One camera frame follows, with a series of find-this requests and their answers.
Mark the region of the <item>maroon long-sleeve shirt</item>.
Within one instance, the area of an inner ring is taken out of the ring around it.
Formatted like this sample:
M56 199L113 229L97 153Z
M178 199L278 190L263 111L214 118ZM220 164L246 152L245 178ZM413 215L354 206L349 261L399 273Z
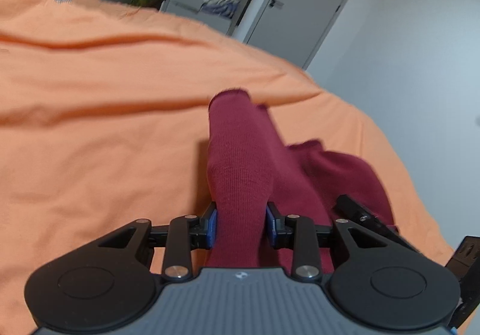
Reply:
M383 185L366 161L326 151L315 139L285 145L268 113L243 90L222 91L210 102L208 185L218 220L208 267L290 269L291 251L272 249L264 236L269 202L283 215L331 225L337 197L346 194L395 226Z

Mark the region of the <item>orange bed sheet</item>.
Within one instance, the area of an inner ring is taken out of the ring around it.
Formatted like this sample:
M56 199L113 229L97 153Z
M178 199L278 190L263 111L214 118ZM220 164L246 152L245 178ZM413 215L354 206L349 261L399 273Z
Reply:
M408 215L431 217L374 122L298 67L168 13L1 0L3 334L34 329L24 285L42 264L213 201L209 105L230 90L267 108L283 144L315 139L366 161L399 231Z

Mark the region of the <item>grey room door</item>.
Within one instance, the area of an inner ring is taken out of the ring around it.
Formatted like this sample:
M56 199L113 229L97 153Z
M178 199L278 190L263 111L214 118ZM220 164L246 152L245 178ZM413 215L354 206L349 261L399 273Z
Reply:
M250 44L306 68L346 0L268 0Z

